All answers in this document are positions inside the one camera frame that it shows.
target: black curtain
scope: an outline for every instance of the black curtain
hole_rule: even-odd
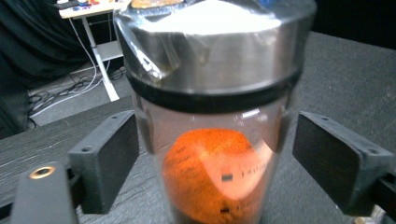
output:
[[[396,0],[316,0],[313,31],[396,49]]]
[[[69,20],[61,19],[55,3],[0,1],[0,74],[8,67],[7,76],[16,76],[27,89],[69,74],[88,61]],[[84,34],[80,22],[74,24]],[[87,45],[86,36],[81,38]]]

